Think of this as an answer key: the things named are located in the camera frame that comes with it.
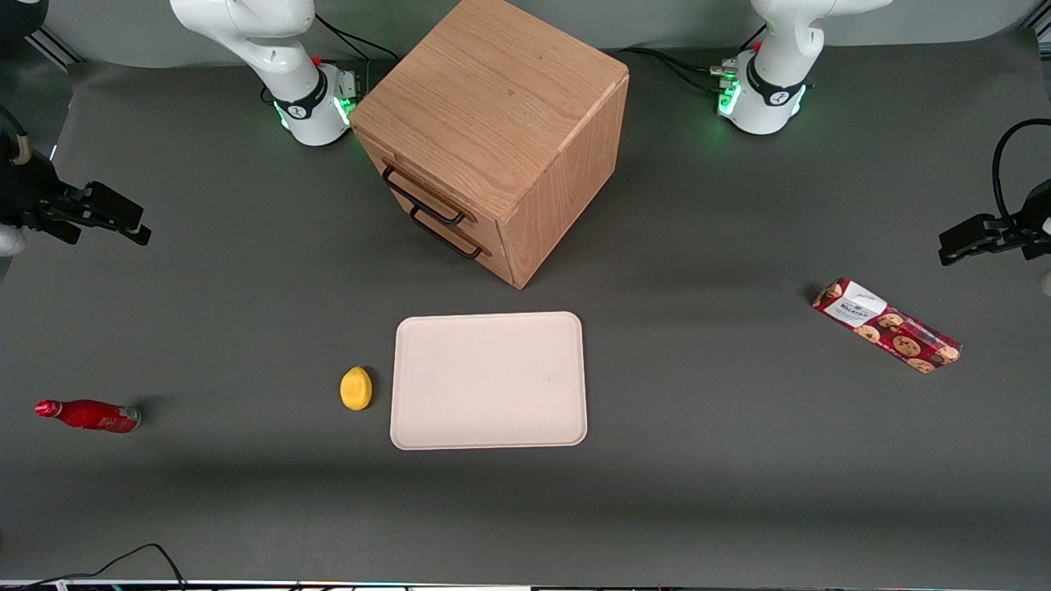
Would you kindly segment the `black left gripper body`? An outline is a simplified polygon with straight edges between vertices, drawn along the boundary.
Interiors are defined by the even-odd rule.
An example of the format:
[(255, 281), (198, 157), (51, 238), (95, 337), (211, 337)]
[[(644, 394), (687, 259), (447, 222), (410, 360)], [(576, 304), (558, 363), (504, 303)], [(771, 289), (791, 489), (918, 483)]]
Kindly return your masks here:
[(1050, 180), (1029, 191), (1021, 210), (1009, 213), (996, 183), (996, 208), (1006, 224), (1002, 232), (1002, 250), (1021, 250), (1025, 259), (1050, 254)]

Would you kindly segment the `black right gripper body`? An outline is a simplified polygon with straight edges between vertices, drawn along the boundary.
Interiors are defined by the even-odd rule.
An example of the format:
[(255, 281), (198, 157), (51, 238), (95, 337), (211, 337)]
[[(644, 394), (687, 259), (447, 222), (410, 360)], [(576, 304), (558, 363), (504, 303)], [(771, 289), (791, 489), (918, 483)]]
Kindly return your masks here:
[(73, 193), (76, 188), (57, 176), (49, 158), (41, 152), (30, 154), (26, 164), (15, 164), (8, 154), (1, 161), (1, 223), (3, 226), (22, 227), (24, 213), (43, 210), (43, 216), (64, 212), (73, 216)]

